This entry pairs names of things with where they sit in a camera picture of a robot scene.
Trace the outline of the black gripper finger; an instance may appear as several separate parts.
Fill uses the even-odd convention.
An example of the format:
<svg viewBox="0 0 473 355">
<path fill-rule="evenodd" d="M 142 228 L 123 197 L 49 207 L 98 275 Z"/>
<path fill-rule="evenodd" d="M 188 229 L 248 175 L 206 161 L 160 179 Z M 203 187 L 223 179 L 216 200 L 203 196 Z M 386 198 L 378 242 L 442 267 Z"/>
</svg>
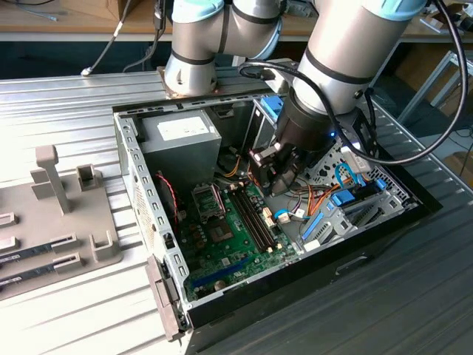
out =
<svg viewBox="0 0 473 355">
<path fill-rule="evenodd" d="M 275 158 L 276 177 L 293 180 L 298 171 L 299 151 L 296 147 L 282 147 Z"/>
<path fill-rule="evenodd" d="M 274 164 L 278 147 L 278 144 L 274 144 L 268 148 L 255 148 L 249 152 L 250 171 L 259 185 L 273 184 L 276 177 Z"/>
</svg>

